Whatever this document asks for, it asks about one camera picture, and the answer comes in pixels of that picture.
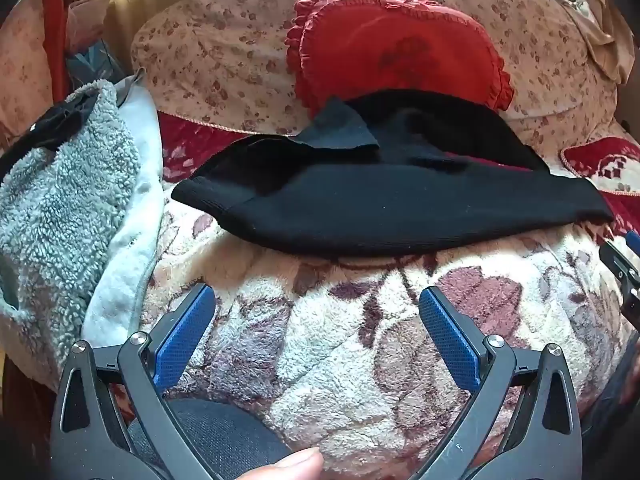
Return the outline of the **person's left hand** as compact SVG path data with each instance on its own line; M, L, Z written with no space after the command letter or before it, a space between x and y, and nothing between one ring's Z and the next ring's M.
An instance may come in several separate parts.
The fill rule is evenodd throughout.
M323 456L318 448L306 448L277 463L247 471L238 480L318 480Z

